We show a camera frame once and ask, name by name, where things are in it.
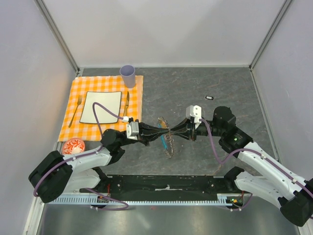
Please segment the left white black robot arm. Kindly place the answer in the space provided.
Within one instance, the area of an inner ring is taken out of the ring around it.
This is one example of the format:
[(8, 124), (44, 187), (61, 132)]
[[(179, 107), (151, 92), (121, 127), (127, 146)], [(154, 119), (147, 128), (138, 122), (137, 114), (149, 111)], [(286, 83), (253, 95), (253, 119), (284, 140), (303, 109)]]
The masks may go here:
[(57, 150), (52, 151), (28, 177), (34, 188), (33, 195), (42, 202), (49, 203), (65, 191), (92, 188), (96, 192), (103, 192), (108, 184), (96, 172), (97, 168), (119, 161), (125, 153), (122, 146), (134, 143), (148, 146), (169, 131), (167, 127), (154, 127), (132, 121), (127, 123), (125, 131), (105, 130), (101, 145), (92, 150), (64, 155)]

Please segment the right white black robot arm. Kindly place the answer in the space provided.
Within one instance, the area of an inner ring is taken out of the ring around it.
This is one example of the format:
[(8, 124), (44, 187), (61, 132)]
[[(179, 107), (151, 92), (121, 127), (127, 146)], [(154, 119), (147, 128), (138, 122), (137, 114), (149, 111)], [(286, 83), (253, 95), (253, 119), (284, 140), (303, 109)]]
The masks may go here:
[(224, 180), (228, 192), (246, 191), (274, 206), (292, 224), (302, 227), (313, 217), (313, 181), (291, 172), (281, 165), (248, 134), (236, 126), (236, 117), (230, 108), (219, 106), (211, 121), (201, 116), (200, 106), (189, 106), (186, 118), (171, 128), (172, 135), (195, 141), (197, 136), (219, 137), (219, 145), (228, 153), (259, 172), (257, 179), (238, 169), (235, 176)]

